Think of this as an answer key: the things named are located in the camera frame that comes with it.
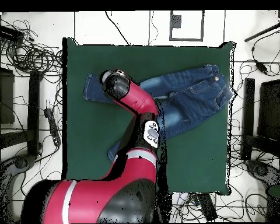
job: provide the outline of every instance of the red robot arm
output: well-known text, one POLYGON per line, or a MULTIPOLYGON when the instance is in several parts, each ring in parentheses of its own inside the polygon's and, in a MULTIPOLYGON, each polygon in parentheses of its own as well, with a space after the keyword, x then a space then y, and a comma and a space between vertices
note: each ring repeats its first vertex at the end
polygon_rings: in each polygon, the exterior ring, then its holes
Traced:
POLYGON ((158 109, 123 72, 103 72, 104 92, 134 114, 110 171, 100 180, 44 180, 26 196, 22 223, 146 223, 155 208, 158 109))

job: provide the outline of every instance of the jeans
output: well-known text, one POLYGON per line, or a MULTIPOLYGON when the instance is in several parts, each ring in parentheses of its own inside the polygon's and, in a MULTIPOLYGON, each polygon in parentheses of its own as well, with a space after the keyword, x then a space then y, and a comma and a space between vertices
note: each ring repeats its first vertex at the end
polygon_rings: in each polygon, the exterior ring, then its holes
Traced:
MULTIPOLYGON (((209 64, 202 68, 157 76, 143 81, 140 87, 154 99, 161 100, 166 139, 202 124, 217 113, 233 96, 219 68, 209 64)), ((88 74, 86 80, 83 98, 116 104, 104 94, 99 79, 91 73, 88 74)), ((162 117, 159 116, 157 121, 161 128, 162 117)), ((119 144, 120 141, 107 153, 112 162, 119 144)))

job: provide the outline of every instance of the white label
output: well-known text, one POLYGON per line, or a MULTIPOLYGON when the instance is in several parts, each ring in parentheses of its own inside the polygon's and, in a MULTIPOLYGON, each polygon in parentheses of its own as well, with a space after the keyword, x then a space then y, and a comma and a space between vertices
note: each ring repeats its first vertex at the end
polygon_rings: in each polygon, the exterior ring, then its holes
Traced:
POLYGON ((144 128, 144 140, 149 143, 154 148, 158 148, 158 142, 159 142, 159 127, 158 124, 152 120, 147 121, 145 123, 144 128), (153 129, 156 133, 156 136, 153 136, 149 134, 149 130, 153 129))

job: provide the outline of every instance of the power adapter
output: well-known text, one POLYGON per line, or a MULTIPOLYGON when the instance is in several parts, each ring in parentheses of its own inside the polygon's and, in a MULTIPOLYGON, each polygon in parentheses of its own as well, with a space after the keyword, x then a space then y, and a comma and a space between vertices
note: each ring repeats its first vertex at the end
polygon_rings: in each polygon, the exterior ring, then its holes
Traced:
POLYGON ((44 109, 44 116, 48 119, 50 125, 50 134, 53 138, 53 143, 56 147, 59 147, 61 145, 61 139, 52 110, 49 108, 44 109))
POLYGON ((267 75, 268 68, 265 67, 265 65, 262 62, 258 62, 257 60, 255 60, 255 63, 256 63, 256 68, 259 69, 260 72, 267 75))

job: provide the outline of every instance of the white stripe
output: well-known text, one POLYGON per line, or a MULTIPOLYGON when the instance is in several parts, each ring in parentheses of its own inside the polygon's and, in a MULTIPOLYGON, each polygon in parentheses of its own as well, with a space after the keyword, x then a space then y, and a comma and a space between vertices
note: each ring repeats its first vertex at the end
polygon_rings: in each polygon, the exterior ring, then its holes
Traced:
POLYGON ((139 158, 139 156, 141 156, 141 158, 144 158, 144 159, 152 162, 156 167, 156 157, 148 151, 136 149, 136 150, 132 150, 132 151, 128 152, 127 155, 128 155, 128 159, 129 158, 139 158))
POLYGON ((68 209, 69 209, 69 202, 72 197, 72 192, 77 184, 77 181, 72 181, 71 185, 68 187, 68 191, 65 194, 63 207, 62 207, 62 221, 63 224, 69 224, 68 223, 68 209))

